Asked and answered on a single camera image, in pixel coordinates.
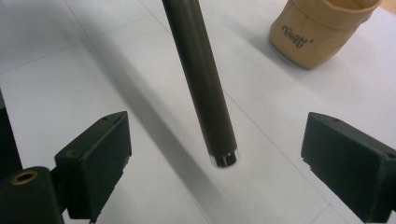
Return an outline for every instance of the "brass insert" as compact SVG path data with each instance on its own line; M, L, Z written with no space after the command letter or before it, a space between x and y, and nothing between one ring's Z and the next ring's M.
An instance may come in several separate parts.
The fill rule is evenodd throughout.
M11 183L13 185L24 185L24 184L27 184L30 181L36 179L37 176L38 176L38 172L37 171L25 171L25 172L15 176L12 179Z

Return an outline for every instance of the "metal rod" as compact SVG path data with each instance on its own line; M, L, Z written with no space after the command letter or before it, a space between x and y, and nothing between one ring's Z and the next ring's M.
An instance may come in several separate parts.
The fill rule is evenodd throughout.
M237 146L198 0L163 0L212 163L237 161Z

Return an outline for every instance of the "paper bag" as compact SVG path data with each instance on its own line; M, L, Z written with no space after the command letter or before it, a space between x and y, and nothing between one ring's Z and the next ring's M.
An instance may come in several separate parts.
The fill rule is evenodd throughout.
M311 69L330 59L381 0L289 0L271 25L270 41L287 58Z

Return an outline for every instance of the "black bracket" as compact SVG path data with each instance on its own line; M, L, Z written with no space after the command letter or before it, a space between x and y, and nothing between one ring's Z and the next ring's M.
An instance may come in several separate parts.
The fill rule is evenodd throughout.
M386 223L396 209L396 151L373 137L309 113L302 157L361 221Z
M131 156L128 114L96 121L56 156L56 167L31 167L0 183L0 223L96 222Z

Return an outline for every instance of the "screw hole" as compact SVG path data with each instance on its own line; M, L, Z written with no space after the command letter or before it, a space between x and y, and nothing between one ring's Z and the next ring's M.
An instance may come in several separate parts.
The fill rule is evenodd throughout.
M15 176L11 182L13 185L24 185L34 180L37 176L37 171L26 171Z
M76 151L75 150L68 150L66 151L66 156L70 156L73 157L76 155Z

